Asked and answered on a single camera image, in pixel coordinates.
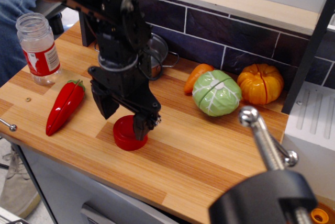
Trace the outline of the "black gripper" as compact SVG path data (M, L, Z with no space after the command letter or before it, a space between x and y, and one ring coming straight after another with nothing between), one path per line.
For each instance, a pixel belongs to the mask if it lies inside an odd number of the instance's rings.
M139 66L148 65L149 60L139 51ZM103 81L101 77L91 80L93 99L101 113L108 119L119 106L132 111L133 130L137 140L144 140L144 137L153 130L160 122L159 111L161 105L149 88L149 80L131 79Z

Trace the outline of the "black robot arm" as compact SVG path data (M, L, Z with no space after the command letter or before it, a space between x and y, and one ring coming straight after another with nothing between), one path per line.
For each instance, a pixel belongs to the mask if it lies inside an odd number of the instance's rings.
M98 66L89 68L94 101L109 118L119 106L134 113L137 140L160 122L160 103L149 89L151 27L138 0L44 0L87 14L99 47Z

